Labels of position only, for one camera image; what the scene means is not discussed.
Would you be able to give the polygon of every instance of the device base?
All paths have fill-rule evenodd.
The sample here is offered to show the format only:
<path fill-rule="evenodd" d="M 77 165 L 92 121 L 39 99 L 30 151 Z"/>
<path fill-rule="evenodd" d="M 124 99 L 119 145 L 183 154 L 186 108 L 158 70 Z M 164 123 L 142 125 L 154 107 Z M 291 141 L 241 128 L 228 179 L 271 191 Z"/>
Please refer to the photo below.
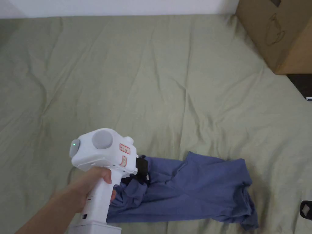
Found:
<path fill-rule="evenodd" d="M 120 227 L 107 225 L 106 223 L 90 222 L 84 225 L 71 226 L 69 234 L 121 234 Z"/>

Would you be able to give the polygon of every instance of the white handheld device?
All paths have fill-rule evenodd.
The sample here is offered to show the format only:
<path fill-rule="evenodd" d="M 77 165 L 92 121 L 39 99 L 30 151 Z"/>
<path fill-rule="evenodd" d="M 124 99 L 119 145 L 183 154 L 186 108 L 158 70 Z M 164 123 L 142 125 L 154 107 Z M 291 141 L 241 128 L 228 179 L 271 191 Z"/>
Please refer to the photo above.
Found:
<path fill-rule="evenodd" d="M 106 167 L 112 171 L 112 184 L 100 179 L 90 192 L 77 225 L 69 234 L 120 234 L 121 228 L 106 224 L 110 198 L 121 178 L 136 174 L 137 152 L 131 137 L 122 137 L 112 129 L 102 128 L 73 140 L 70 147 L 72 164 L 87 171 L 91 167 Z"/>

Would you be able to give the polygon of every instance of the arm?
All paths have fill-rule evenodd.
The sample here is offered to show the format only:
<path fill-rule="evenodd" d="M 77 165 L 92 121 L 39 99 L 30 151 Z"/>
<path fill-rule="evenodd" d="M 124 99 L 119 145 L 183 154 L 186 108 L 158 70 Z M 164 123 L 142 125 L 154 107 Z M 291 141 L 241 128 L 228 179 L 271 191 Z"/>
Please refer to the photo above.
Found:
<path fill-rule="evenodd" d="M 82 211 L 88 193 L 100 178 L 111 184 L 111 171 L 98 167 L 90 169 L 77 182 L 53 197 L 16 234 L 63 234 L 75 213 Z M 116 192 L 113 191 L 111 200 L 115 198 L 115 195 Z"/>

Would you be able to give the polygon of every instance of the gray circular button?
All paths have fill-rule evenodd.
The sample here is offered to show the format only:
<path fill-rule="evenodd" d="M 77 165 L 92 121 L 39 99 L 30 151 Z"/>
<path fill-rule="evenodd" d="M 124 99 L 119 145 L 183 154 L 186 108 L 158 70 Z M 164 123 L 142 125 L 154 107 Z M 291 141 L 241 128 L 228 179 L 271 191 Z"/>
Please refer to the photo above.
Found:
<path fill-rule="evenodd" d="M 113 136 L 106 130 L 97 131 L 92 136 L 92 143 L 97 149 L 107 149 L 113 143 Z"/>

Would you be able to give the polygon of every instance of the blue shirt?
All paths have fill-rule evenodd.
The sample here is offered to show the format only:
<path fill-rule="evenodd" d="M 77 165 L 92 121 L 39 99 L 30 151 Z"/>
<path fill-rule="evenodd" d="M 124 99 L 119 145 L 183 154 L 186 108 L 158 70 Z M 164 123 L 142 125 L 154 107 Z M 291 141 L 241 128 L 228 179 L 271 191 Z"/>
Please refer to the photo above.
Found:
<path fill-rule="evenodd" d="M 258 227 L 247 188 L 245 160 L 224 161 L 189 152 L 185 161 L 149 158 L 150 185 L 132 179 L 116 187 L 107 222 L 165 222 L 212 218 Z"/>

